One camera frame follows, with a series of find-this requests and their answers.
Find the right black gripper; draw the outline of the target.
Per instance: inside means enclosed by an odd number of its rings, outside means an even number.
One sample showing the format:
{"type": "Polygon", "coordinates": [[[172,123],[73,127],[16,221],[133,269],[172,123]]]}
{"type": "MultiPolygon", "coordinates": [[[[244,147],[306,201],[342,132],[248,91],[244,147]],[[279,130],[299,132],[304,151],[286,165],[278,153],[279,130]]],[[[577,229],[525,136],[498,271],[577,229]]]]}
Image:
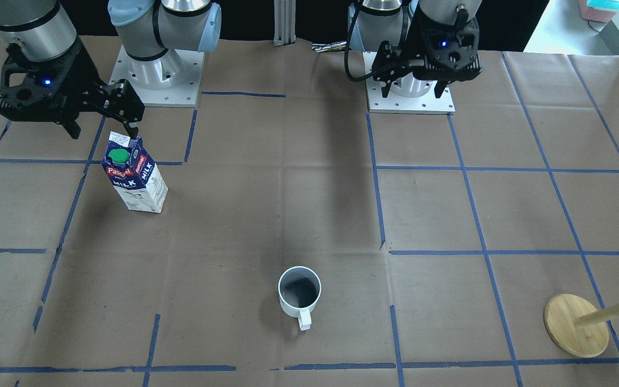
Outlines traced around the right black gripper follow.
{"type": "Polygon", "coordinates": [[[100,78],[80,38],[56,58],[32,61],[20,42],[11,42],[2,66],[0,115],[12,121],[61,125],[74,140],[81,127],[80,112],[100,112],[123,125],[130,139],[139,134],[145,105],[129,80],[112,85],[100,78]]]}

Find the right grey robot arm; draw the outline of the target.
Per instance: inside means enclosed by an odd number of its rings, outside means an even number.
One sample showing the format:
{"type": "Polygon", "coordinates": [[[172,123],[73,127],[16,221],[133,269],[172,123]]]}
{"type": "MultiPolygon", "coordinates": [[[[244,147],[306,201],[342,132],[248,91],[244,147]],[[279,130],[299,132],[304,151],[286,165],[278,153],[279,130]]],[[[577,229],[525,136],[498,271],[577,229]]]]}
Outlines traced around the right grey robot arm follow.
{"type": "Polygon", "coordinates": [[[0,1],[8,54],[0,115],[54,123],[78,139],[80,113],[98,112],[135,139],[145,110],[138,91],[175,83],[183,73],[177,51],[213,51],[221,18],[211,1],[0,1]],[[81,34],[120,37],[130,74],[103,81],[81,34]]]}

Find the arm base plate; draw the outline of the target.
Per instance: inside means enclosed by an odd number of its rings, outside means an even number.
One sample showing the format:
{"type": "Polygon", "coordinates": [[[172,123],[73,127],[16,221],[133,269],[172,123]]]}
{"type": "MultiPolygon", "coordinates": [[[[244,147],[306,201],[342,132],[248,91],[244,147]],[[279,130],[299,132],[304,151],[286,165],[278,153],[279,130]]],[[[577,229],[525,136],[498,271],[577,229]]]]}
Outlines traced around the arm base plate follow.
{"type": "Polygon", "coordinates": [[[449,114],[455,112],[454,99],[449,88],[440,98],[435,97],[436,81],[422,81],[412,74],[391,83],[389,94],[382,96],[384,82],[366,80],[369,112],[449,114]]]}
{"type": "Polygon", "coordinates": [[[110,82],[130,81],[147,107],[196,108],[204,63],[204,52],[174,49],[159,59],[138,61],[122,46],[110,82]]]}

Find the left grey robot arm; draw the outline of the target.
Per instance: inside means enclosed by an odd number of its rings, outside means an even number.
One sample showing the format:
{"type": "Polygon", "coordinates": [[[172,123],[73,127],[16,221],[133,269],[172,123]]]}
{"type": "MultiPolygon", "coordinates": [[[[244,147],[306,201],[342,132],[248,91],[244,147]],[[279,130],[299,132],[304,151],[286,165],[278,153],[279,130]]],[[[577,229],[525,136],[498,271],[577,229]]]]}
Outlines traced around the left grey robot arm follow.
{"type": "Polygon", "coordinates": [[[483,71],[478,56],[479,1],[355,1],[349,7],[348,51],[375,52],[371,70],[353,82],[380,82],[382,96],[406,76],[434,82],[439,98],[450,83],[483,71]]]}

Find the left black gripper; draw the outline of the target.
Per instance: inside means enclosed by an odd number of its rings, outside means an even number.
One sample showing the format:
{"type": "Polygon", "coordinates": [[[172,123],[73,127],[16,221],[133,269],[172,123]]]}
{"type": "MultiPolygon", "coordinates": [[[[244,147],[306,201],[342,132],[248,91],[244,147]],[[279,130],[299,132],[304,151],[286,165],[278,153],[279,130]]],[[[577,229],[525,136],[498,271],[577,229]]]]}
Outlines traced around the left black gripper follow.
{"type": "Polygon", "coordinates": [[[452,82],[471,81],[483,71],[478,55],[477,5],[416,5],[406,37],[406,58],[389,42],[381,42],[372,63],[372,79],[383,82],[382,98],[392,83],[412,73],[436,81],[435,98],[452,82]]]}

